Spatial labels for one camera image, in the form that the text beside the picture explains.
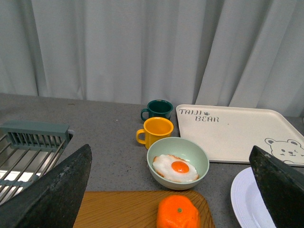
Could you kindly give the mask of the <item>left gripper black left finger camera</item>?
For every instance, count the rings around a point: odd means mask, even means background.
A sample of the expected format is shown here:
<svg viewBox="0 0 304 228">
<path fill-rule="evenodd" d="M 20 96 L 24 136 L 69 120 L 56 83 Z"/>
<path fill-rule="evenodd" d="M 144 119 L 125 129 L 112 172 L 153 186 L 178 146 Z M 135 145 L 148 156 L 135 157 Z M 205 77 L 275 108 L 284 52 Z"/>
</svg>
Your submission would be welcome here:
<svg viewBox="0 0 304 228">
<path fill-rule="evenodd" d="M 71 228 L 78 215 L 92 163 L 83 145 L 39 180 L 0 206 L 2 228 Z"/>
</svg>

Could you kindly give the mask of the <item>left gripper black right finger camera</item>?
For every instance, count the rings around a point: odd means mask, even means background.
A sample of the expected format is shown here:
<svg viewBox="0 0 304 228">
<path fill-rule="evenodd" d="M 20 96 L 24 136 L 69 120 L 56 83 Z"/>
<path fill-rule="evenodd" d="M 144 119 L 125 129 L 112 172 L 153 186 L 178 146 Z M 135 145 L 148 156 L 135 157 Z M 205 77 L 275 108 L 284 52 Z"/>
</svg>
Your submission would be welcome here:
<svg viewBox="0 0 304 228">
<path fill-rule="evenodd" d="M 304 175 L 258 146 L 249 156 L 263 202 L 277 228 L 304 226 Z"/>
</svg>

